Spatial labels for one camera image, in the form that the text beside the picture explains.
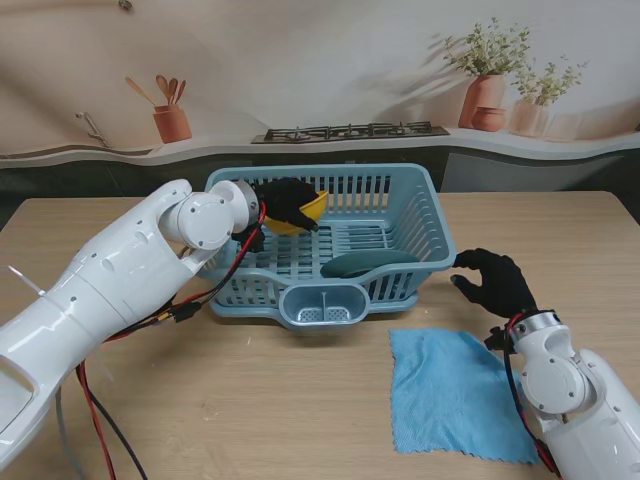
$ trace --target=gray cable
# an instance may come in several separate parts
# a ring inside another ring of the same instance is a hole
[[[64,415],[62,414],[62,387],[60,387],[56,392],[56,417],[58,417],[58,430],[60,430],[60,438],[62,439],[62,449],[69,458],[69,462],[71,462],[73,469],[76,471],[78,480],[85,480],[86,477],[82,470],[82,466],[71,450],[69,440],[67,438],[67,428],[64,425]]]

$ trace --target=blue towel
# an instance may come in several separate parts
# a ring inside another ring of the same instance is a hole
[[[457,451],[538,463],[504,363],[466,332],[392,330],[391,410],[399,453]]]

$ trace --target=black glove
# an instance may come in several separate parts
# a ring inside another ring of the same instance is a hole
[[[251,233],[253,233],[253,231],[257,228],[260,228],[260,231],[258,232],[258,234],[255,236],[255,238],[253,239],[253,241],[251,242],[251,245],[249,245],[249,248],[247,249],[248,252],[251,253],[260,253],[264,250],[264,233],[262,232],[262,228],[258,225],[258,222],[249,225],[247,228],[245,228],[242,232],[240,233],[234,233],[231,235],[231,240],[235,240],[236,242],[240,242],[240,245],[242,247],[244,247],[244,244],[247,240],[249,240],[249,236],[251,236]]]
[[[459,253],[453,266],[480,270],[481,286],[462,275],[451,276],[451,282],[470,302],[482,305],[487,311],[512,318],[518,313],[538,310],[520,268],[510,257],[476,248]]]
[[[267,206],[269,218],[287,222],[305,230],[318,230],[318,225],[300,211],[300,207],[318,198],[308,183],[297,178],[280,178],[262,185],[253,185],[258,200]]]

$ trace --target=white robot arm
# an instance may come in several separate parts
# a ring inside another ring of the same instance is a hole
[[[0,471],[39,431],[72,369],[161,308],[258,214],[244,182],[219,182],[207,193],[169,182],[91,239],[49,291],[38,291],[0,329]],[[178,258],[167,240],[193,251]]]
[[[640,407],[607,362],[574,352],[553,312],[521,320],[511,338],[526,359],[524,394],[562,478],[640,479]]]

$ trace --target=stove burner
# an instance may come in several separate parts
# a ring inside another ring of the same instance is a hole
[[[266,135],[257,136],[252,143],[317,143],[336,140],[423,137],[431,135],[449,135],[449,132],[442,127],[432,127],[431,122],[348,124],[337,127],[269,129]]]

